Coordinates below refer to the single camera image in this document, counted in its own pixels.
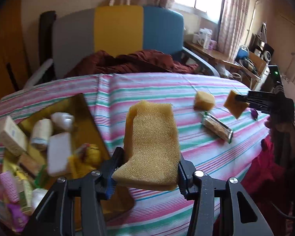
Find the person right hand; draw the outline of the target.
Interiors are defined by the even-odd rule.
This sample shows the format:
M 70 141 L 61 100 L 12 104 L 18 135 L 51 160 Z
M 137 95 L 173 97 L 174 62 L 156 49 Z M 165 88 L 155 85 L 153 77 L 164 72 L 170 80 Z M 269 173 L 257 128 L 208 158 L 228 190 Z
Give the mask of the person right hand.
M 269 116 L 264 123 L 265 127 L 269 129 L 269 135 L 271 138 L 275 138 L 276 132 L 280 133 L 289 133 L 291 136 L 295 135 L 295 123 L 280 123 L 275 124 L 272 122 L 271 117 Z

